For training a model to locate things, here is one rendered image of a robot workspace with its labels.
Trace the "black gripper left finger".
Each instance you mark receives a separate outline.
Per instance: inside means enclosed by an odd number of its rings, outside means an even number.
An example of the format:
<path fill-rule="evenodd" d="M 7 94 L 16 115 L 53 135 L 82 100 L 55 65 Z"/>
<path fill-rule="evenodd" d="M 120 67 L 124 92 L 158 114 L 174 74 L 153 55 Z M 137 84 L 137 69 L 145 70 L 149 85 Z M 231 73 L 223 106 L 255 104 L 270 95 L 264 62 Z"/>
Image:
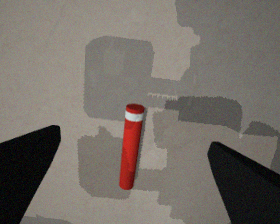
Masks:
<path fill-rule="evenodd" d="M 58 152 L 59 125 L 0 143 L 0 224 L 19 224 Z"/>

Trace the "red peg with grey band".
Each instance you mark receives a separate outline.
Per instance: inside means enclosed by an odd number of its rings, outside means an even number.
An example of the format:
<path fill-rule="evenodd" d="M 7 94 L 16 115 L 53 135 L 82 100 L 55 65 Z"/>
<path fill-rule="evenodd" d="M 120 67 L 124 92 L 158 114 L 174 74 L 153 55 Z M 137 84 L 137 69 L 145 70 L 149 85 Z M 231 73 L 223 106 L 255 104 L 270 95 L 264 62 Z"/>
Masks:
<path fill-rule="evenodd" d="M 135 183 L 137 156 L 139 156 L 144 105 L 127 104 L 125 109 L 123 152 L 121 152 L 119 186 L 131 189 Z"/>

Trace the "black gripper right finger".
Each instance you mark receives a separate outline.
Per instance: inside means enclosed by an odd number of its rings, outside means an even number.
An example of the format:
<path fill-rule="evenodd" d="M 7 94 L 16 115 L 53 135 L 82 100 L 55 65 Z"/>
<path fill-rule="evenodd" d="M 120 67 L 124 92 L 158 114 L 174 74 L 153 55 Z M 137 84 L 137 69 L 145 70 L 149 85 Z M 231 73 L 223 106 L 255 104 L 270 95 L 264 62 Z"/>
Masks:
<path fill-rule="evenodd" d="M 280 224 L 280 175 L 211 141 L 212 176 L 232 224 Z"/>

